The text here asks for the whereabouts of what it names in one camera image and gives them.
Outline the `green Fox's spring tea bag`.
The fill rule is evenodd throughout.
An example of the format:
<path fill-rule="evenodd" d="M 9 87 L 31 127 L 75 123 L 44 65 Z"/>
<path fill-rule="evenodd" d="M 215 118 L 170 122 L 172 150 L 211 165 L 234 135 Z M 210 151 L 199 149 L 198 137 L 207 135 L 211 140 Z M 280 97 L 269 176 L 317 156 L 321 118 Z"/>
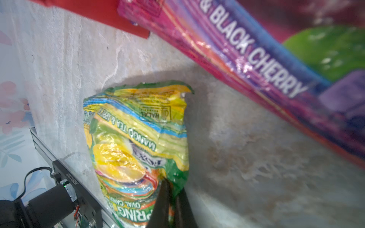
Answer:
<path fill-rule="evenodd" d="M 182 81 L 111 87 L 83 101 L 86 144 L 102 194 L 121 228 L 147 226 L 162 182 L 172 200 L 188 179 Z"/>

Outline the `purple Fox's berries bag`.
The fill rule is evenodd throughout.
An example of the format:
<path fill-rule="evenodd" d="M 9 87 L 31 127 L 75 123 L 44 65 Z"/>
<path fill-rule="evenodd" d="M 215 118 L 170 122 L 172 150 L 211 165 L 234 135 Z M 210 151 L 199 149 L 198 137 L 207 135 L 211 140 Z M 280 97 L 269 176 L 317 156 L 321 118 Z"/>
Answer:
<path fill-rule="evenodd" d="M 364 167 L 364 1 L 120 1 L 117 11 Z"/>

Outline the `red paper gift bag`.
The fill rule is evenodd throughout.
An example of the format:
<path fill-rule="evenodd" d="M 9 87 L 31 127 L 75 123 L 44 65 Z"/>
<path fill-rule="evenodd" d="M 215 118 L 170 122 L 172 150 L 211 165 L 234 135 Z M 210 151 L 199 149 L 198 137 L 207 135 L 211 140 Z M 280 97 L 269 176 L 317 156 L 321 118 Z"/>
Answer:
<path fill-rule="evenodd" d="M 100 22 L 135 36 L 148 39 L 150 31 L 120 16 L 117 0 L 39 0 L 34 1 L 44 7 L 58 7 L 82 17 Z"/>

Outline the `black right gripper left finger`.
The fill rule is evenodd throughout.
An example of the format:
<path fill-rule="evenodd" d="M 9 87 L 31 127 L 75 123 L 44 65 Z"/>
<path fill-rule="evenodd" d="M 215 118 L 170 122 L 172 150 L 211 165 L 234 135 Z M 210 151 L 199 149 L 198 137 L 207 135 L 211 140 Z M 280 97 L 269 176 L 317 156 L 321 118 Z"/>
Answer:
<path fill-rule="evenodd" d="M 164 179 L 146 228 L 169 228 L 169 210 L 172 199 L 170 182 Z"/>

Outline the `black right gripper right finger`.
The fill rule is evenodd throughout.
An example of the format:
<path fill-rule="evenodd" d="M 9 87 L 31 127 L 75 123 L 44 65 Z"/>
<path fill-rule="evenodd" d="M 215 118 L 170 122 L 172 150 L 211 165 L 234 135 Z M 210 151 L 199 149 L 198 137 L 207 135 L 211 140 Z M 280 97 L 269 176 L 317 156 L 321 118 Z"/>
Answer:
<path fill-rule="evenodd" d="M 198 228 L 185 189 L 175 199 L 174 228 Z"/>

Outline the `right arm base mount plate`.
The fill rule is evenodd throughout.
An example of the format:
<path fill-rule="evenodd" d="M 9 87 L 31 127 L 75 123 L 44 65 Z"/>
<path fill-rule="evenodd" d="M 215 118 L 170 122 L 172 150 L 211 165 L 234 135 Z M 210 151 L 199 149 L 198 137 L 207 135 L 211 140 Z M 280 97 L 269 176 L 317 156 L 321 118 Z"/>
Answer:
<path fill-rule="evenodd" d="M 57 176 L 56 183 L 61 184 L 75 205 L 74 218 L 80 228 L 102 228 L 102 207 L 90 192 L 59 161 L 52 162 Z"/>

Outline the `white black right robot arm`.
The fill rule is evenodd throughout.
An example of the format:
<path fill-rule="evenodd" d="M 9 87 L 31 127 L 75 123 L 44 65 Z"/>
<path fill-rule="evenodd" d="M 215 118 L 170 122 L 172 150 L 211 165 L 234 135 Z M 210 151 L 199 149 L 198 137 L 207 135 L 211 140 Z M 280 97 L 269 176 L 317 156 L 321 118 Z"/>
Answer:
<path fill-rule="evenodd" d="M 107 222 L 96 200 L 85 190 L 66 182 L 32 199 L 25 206 L 21 199 L 1 200 L 2 228 L 53 228 L 75 214 L 82 228 L 105 228 Z M 196 228 L 198 225 L 187 198 L 181 191 L 172 198 L 171 184 L 163 180 L 148 228 Z"/>

